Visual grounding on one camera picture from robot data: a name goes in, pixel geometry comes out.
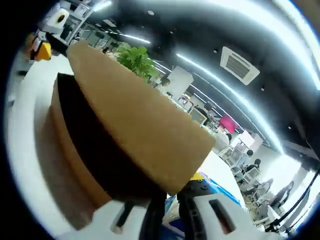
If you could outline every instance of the white wall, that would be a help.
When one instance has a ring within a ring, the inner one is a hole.
[[[301,162],[287,155],[281,155],[264,145],[253,154],[249,164],[253,164],[256,159],[261,160],[259,179],[267,181],[273,178],[274,180],[270,189],[273,194],[277,194],[288,185],[301,167]]]
[[[205,103],[199,100],[199,98],[197,98],[195,95],[191,96],[190,102],[192,102],[194,106],[198,105],[200,108],[203,108],[205,106]]]
[[[254,143],[253,145],[250,147],[250,149],[255,153],[258,151],[258,149],[260,148],[260,146],[262,146],[262,143],[264,142],[260,135],[257,133],[252,133],[251,136],[254,139]]]
[[[170,92],[176,101],[194,81],[192,74],[179,66],[176,66],[167,78],[171,83],[165,87],[164,91]]]

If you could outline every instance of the fluorescent light strip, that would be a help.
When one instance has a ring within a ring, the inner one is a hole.
[[[144,40],[142,38],[139,38],[139,37],[136,37],[136,36],[131,36],[131,35],[127,35],[127,34],[122,34],[122,33],[119,33],[119,35],[121,36],[124,36],[124,37],[127,37],[127,38],[130,38],[130,39],[135,39],[135,40],[139,40],[141,42],[144,42],[146,44],[150,44],[151,42],[149,42],[148,40]]]
[[[220,117],[222,117],[222,115],[217,110],[215,110],[213,107],[212,107],[212,110],[215,111]]]
[[[202,102],[206,103],[206,101],[203,100],[199,95],[197,95],[197,94],[195,94],[195,93],[194,93],[194,95],[195,95],[198,99],[200,99]]]
[[[94,12],[100,11],[101,9],[104,9],[104,8],[110,6],[111,4],[112,4],[111,1],[105,1],[105,2],[102,2],[102,3],[98,3],[98,4],[93,8],[93,11],[94,11]]]
[[[160,71],[161,73],[166,74],[166,72],[162,71],[161,69],[157,68],[156,66],[154,66],[154,68],[157,69],[158,71]]]
[[[274,33],[280,41],[288,47],[293,55],[295,55],[296,59],[300,61],[302,65],[304,65],[306,71],[309,73],[310,77],[312,78],[314,85],[317,90],[320,91],[320,79],[318,74],[313,66],[309,49],[312,50],[312,54],[314,54],[317,62],[318,69],[320,68],[320,60],[319,60],[319,42],[317,41],[317,37],[312,32],[310,26],[303,21],[303,24],[296,25],[296,27],[300,30],[301,28],[305,29],[302,31],[302,35],[307,38],[306,42],[308,43],[308,48],[305,44],[305,41],[301,39],[299,34],[294,30],[291,30],[281,18],[274,16],[271,11],[264,9],[263,7],[259,6],[253,1],[250,0],[206,0],[209,4],[215,4],[226,8],[228,10],[232,10],[238,12],[241,15],[245,15],[246,17],[250,18],[252,21],[264,26],[269,31]],[[281,5],[283,9],[286,9],[286,14],[289,15],[291,18],[297,18],[297,9],[294,6],[290,6],[288,3],[287,5],[285,2],[289,2],[288,0],[275,0],[276,4]],[[279,150],[283,151],[282,147],[279,146],[280,143],[276,143]]]
[[[191,61],[190,59],[180,55],[180,54],[176,54],[179,58],[185,60],[186,62],[194,65],[195,67],[197,67],[198,69],[202,70],[203,72],[205,72],[206,74],[208,74],[210,77],[212,77],[213,79],[215,79],[218,83],[220,83],[221,85],[223,85],[227,90],[229,90],[233,95],[235,95],[239,101],[246,106],[246,108],[255,116],[256,120],[262,125],[262,127],[264,127],[266,133],[268,134],[268,136],[270,137],[270,139],[272,140],[272,142],[274,143],[274,145],[276,146],[276,148],[279,150],[279,152],[281,154],[284,154],[284,150],[281,146],[281,143],[279,141],[279,139],[277,138],[276,134],[274,133],[274,131],[271,129],[271,127],[267,124],[267,122],[265,121],[265,118],[262,117],[262,115],[260,115],[260,113],[246,100],[244,99],[242,96],[240,96],[237,92],[235,92],[231,87],[229,87],[227,84],[225,84],[220,78],[218,78],[216,75],[212,74],[210,71],[208,71],[207,69],[203,68],[202,66],[196,64],[195,62]]]
[[[202,91],[200,91],[199,88],[197,88],[196,86],[194,86],[194,85],[192,85],[192,84],[190,84],[190,86],[193,87],[194,89],[198,90],[203,96],[205,96],[207,99],[209,99],[211,102],[214,103],[214,101],[213,101],[210,97],[208,97],[207,95],[205,95]]]
[[[170,73],[172,72],[170,69],[166,68],[165,66],[162,66],[160,63],[157,63],[155,60],[152,60],[152,62],[154,62],[155,64],[158,64],[160,67],[164,68],[165,70],[168,70]]]

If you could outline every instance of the black cable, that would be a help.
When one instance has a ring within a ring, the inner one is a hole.
[[[317,176],[319,175],[320,172],[320,167],[318,168],[318,170],[316,171],[315,175],[313,176],[313,179],[311,180],[309,186],[306,188],[306,190],[304,191],[304,193],[301,195],[301,197],[298,199],[298,201],[289,209],[289,211],[287,211],[282,217],[280,217],[279,219],[274,220],[273,222],[270,223],[270,226],[265,230],[266,232],[271,232],[274,230],[274,226],[277,226],[279,223],[281,223],[286,217],[288,217],[288,215],[299,205],[299,203],[302,201],[302,199],[304,199],[304,197],[306,196],[307,192],[309,191],[309,189],[311,188],[312,184],[314,184]]]

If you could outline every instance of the desk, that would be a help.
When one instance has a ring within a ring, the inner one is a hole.
[[[245,208],[245,200],[242,197],[238,184],[230,167],[213,151],[210,151],[203,164],[197,172],[206,174],[217,184],[231,193],[240,202],[240,205]]]

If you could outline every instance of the yellow object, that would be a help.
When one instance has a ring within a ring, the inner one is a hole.
[[[200,175],[199,173],[195,173],[194,175],[193,175],[193,177],[190,179],[190,181],[193,181],[193,180],[203,180],[203,179],[205,179],[202,175]]]
[[[50,60],[51,59],[51,45],[48,42],[42,42],[38,53],[36,55],[37,60]]]

